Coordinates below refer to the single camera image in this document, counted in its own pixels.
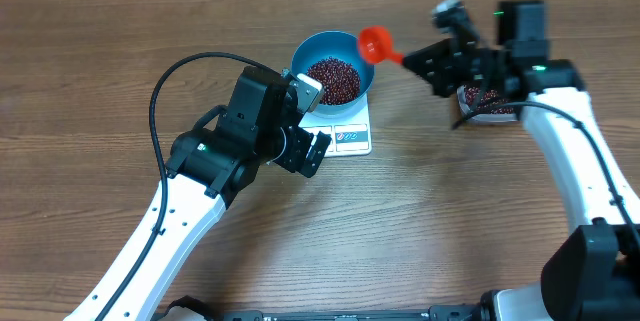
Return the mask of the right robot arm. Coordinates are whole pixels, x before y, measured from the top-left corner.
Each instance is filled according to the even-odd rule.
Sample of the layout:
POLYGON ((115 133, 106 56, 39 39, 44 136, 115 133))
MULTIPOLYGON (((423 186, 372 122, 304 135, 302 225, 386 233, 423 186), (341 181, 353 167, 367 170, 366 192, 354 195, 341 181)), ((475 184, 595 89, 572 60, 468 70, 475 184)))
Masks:
POLYGON ((481 320, 635 320, 639 316, 639 199, 595 119, 576 67, 552 59, 541 0, 498 5, 495 46, 460 0, 432 13, 446 39, 407 54, 404 68, 447 97, 493 89, 542 151, 561 195, 569 235, 538 281, 489 292, 481 320))

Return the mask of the orange scoop with blue handle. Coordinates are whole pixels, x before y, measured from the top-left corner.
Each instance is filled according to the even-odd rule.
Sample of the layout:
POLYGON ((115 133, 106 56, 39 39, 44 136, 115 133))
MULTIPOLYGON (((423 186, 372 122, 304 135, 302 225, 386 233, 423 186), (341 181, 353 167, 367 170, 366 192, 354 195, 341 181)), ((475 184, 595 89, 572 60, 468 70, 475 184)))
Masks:
POLYGON ((368 64, 376 65, 383 61, 398 65, 403 63, 404 55, 394 50, 391 33, 383 26, 362 29, 357 37, 357 47, 360 56, 368 64))

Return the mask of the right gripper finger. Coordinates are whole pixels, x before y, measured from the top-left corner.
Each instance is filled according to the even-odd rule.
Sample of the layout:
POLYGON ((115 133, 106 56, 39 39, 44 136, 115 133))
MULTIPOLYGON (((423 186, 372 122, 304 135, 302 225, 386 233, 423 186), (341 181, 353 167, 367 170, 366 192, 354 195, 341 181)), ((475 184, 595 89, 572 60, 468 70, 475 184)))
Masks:
POLYGON ((428 73, 427 82, 432 86, 433 94, 442 98, 450 97, 462 84, 456 75, 448 73, 428 73))
POLYGON ((406 54, 402 66, 426 81, 450 81, 452 40, 445 39, 406 54))

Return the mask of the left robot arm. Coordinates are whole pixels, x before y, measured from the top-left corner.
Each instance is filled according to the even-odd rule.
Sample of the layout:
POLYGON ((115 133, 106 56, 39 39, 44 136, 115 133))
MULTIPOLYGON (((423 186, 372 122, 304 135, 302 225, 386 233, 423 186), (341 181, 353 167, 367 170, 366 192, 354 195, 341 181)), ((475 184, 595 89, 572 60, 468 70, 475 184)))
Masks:
POLYGON ((304 75, 246 67, 217 126, 180 135, 151 204, 72 320, 149 320, 184 262, 258 168, 315 175, 331 138, 300 127, 324 90, 304 75))

